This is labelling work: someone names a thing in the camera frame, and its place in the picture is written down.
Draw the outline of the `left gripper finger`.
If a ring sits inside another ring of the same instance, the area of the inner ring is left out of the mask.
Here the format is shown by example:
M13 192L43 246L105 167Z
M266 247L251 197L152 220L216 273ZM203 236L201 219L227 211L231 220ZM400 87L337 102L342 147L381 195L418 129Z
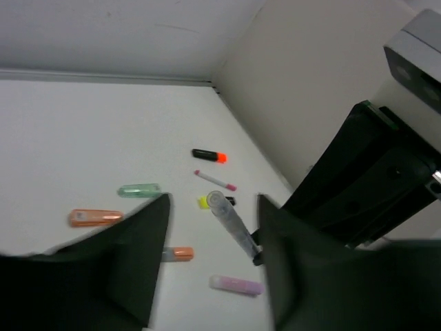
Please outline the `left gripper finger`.
M50 254L1 256L2 330L141 330L150 323L172 198Z

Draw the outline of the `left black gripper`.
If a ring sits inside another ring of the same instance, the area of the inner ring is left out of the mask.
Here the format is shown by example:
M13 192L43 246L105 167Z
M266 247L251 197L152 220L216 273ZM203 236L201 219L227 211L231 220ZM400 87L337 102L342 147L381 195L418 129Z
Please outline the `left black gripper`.
M387 107L357 103L282 210L259 195L276 330L439 330L440 242L373 242L435 201L440 152ZM330 237L311 227L328 234Z

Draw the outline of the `pink lilac highlighter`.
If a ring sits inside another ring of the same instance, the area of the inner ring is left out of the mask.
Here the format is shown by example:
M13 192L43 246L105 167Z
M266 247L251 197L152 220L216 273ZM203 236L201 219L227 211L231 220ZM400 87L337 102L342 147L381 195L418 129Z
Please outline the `pink lilac highlighter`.
M209 278L209 286L216 290L224 290L253 297L259 296L264 292L264 286L259 282L220 275L211 276Z

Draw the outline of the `yellow black highlighter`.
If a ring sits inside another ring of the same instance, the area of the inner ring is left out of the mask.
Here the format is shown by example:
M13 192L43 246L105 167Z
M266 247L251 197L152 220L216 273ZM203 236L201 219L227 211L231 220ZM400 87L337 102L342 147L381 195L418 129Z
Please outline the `yellow black highlighter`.
M236 200L235 200L234 197L226 197L226 199L227 199L227 200L228 200L233 206L236 205ZM206 196L200 197L200 198L197 200L197 202L198 202L198 206L199 206L199 208L200 208L201 210L208 210L208 209L210 209L210 206L209 206L208 203L207 203L207 197L206 197Z

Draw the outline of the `purple clear pen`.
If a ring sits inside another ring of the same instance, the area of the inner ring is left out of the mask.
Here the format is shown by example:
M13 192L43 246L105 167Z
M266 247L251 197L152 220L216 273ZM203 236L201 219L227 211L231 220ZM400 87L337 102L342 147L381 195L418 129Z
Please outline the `purple clear pen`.
M235 211L231 202L220 191L212 191L207 195L207 204L212 214L223 225L243 249L255 266L263 264L263 254L260 247L260 231L250 233L243 220Z

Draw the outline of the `white pink marker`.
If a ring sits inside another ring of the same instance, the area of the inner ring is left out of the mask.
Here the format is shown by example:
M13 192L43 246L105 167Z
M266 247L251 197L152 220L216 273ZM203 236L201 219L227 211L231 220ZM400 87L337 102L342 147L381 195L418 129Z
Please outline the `white pink marker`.
M224 181L221 181L219 179L216 179L214 177L209 176L208 174L202 173L200 170L195 170L194 174L206 181L209 181L210 183L213 183L217 186L220 186L222 188L225 188L227 190L230 190L232 192L235 192L237 190L237 187L231 183L226 183Z

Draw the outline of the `orange black highlighter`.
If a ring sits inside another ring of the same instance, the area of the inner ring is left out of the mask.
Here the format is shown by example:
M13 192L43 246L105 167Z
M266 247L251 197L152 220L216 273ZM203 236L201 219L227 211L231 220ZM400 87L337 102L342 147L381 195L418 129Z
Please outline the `orange black highlighter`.
M192 156L196 159L202 159L205 161L217 162L217 163L226 163L227 155L219 152L209 151L209 150L201 150L201 149L192 149Z

